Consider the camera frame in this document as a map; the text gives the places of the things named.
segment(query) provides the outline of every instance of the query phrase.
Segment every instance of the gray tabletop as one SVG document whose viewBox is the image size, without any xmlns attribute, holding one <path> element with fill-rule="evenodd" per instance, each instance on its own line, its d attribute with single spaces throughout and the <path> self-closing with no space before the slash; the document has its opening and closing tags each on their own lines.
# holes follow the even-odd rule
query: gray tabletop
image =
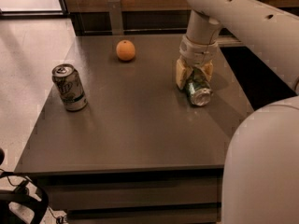
<svg viewBox="0 0 299 224">
<path fill-rule="evenodd" d="M 223 166 L 236 127 L 252 109 L 221 52 L 214 59 L 212 101 L 194 107 L 175 82 L 181 35 L 126 36 L 136 48 L 129 63 L 116 57 L 122 38 L 76 38 L 65 62 L 78 69 L 89 103 L 79 112 L 68 112 L 53 86 L 15 172 Z"/>
</svg>

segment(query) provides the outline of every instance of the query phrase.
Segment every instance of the table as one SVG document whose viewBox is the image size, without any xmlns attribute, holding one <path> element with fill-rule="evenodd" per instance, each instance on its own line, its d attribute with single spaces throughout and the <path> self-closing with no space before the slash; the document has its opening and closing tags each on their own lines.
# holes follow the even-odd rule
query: table
<svg viewBox="0 0 299 224">
<path fill-rule="evenodd" d="M 116 57 L 123 38 L 136 47 L 129 63 Z M 68 112 L 53 87 L 15 170 L 44 187 L 70 223 L 219 219 L 225 153 L 252 108 L 221 52 L 211 103 L 190 105 L 175 82 L 180 40 L 76 38 L 65 62 L 78 69 L 89 103 Z"/>
</svg>

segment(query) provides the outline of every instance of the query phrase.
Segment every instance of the soda can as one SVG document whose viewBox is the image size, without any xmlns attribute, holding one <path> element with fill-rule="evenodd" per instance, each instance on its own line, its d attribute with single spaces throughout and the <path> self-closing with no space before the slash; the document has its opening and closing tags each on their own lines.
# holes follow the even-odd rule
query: soda can
<svg viewBox="0 0 299 224">
<path fill-rule="evenodd" d="M 193 105 L 204 106 L 211 100 L 213 91 L 201 69 L 193 68 L 191 77 L 187 80 L 185 90 Z"/>
<path fill-rule="evenodd" d="M 73 65 L 63 63 L 52 70 L 52 80 L 55 83 L 64 107 L 68 111 L 78 111 L 85 107 L 87 99 L 78 71 Z"/>
</svg>

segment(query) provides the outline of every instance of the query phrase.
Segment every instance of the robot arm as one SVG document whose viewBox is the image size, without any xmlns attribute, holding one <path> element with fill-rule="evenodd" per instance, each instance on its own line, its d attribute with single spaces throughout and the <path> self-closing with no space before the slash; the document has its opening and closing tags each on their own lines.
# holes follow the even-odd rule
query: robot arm
<svg viewBox="0 0 299 224">
<path fill-rule="evenodd" d="M 195 71 L 199 68 L 207 79 L 211 76 L 206 64 L 216 52 L 223 25 L 295 90 L 299 75 L 298 17 L 255 0 L 187 1 L 192 14 L 180 46 L 179 87 L 188 83 L 188 73 L 183 76 L 179 72 L 182 66 Z"/>
</svg>

